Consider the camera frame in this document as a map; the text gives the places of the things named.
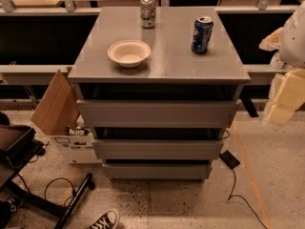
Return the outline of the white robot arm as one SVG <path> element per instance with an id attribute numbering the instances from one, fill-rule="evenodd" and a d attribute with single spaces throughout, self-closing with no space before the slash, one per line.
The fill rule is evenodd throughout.
<path id="1" fill-rule="evenodd" d="M 275 129 L 305 103 L 305 2 L 283 27 L 265 37 L 259 48 L 269 52 L 278 50 L 279 59 L 293 67 L 284 75 L 277 74 L 272 82 L 263 123 Z"/>

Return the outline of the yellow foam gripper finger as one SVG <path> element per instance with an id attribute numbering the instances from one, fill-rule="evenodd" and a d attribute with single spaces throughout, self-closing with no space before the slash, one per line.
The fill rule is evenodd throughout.
<path id="1" fill-rule="evenodd" d="M 264 51 L 277 50 L 279 58 L 294 69 L 277 74 L 264 110 L 264 124 L 282 126 L 305 102 L 305 30 L 279 28 L 259 44 Z"/>

